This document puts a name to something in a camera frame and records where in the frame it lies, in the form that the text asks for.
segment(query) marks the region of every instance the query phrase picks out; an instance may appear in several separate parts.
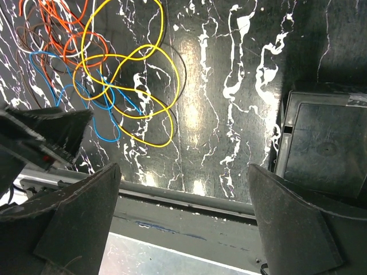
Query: black marble surface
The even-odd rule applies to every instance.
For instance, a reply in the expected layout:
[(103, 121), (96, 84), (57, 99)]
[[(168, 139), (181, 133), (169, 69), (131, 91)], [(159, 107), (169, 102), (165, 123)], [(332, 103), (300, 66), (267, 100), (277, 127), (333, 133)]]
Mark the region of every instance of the black marble surface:
[[(73, 2), (67, 1), (77, 13), (84, 1)], [(279, 104), (292, 83), (367, 83), (366, 1), (165, 0), (162, 4), (166, 31), (161, 48), (173, 58), (185, 84), (172, 108), (173, 142), (152, 148), (123, 134), (117, 143), (106, 143), (90, 127), (76, 170), (94, 172), (117, 162), (122, 179), (129, 182), (248, 203), (248, 164), (269, 167), (270, 153), (280, 138)], [(17, 16), (18, 1), (1, 6), (14, 26), (24, 23)], [(158, 12), (152, 0), (113, 0), (96, 18), (96, 31), (116, 52), (127, 54), (155, 42)], [(27, 54), (21, 54), (19, 71), (14, 59), (17, 47), (9, 33), (14, 30), (1, 20), (1, 100), (20, 109), (37, 107), (20, 78), (24, 74), (39, 101), (45, 107), (53, 105)], [(117, 64), (113, 58), (107, 61), (111, 70)], [(71, 83), (68, 76), (60, 76), (60, 81)], [(99, 92), (100, 87), (86, 81), (89, 89)], [(145, 62), (128, 62), (118, 81), (149, 90), (166, 102), (173, 99), (177, 84), (170, 64), (159, 53)], [(62, 109), (83, 109), (74, 91), (67, 95)], [(138, 102), (144, 97), (131, 98)], [(145, 102), (150, 110), (152, 101)], [(118, 104), (124, 106), (124, 100), (118, 99)], [(93, 111), (99, 132), (114, 138), (108, 114)], [(150, 142), (168, 138), (168, 119), (163, 114), (145, 121), (124, 119), (123, 125)]]

